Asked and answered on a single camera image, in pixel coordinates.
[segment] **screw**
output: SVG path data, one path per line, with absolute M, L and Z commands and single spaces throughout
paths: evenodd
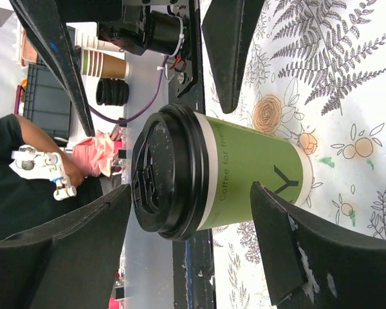
M 186 73 L 180 73 L 178 76 L 178 81 L 180 84 L 184 84 L 186 81 Z

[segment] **rose drawing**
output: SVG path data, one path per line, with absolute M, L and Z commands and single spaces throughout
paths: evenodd
M 274 133 L 282 117 L 282 103 L 274 95 L 265 95 L 254 107 L 253 127 L 264 133 Z
M 307 155 L 311 155 L 317 149 L 317 139 L 311 133 L 302 133 L 299 136 L 299 145 Z

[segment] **cup lid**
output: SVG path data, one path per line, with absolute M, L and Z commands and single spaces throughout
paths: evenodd
M 147 232 L 186 240 L 197 230 L 208 191 L 208 154 L 199 122 L 185 106 L 168 105 L 147 120 L 132 160 L 132 199 Z

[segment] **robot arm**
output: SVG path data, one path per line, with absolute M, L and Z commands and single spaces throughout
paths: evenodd
M 19 169 L 34 171 L 39 178 L 49 179 L 56 185 L 53 193 L 57 201 L 76 196 L 76 188 L 71 185 L 70 177 L 66 174 L 63 161 L 58 153 L 43 153 L 34 148 L 20 148 L 12 152 L 12 159 Z

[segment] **white wall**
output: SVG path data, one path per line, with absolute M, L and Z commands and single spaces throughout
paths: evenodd
M 20 65 L 12 60 L 16 26 L 17 19 L 11 16 L 0 28 L 0 117 L 13 113 L 16 87 L 25 78 Z

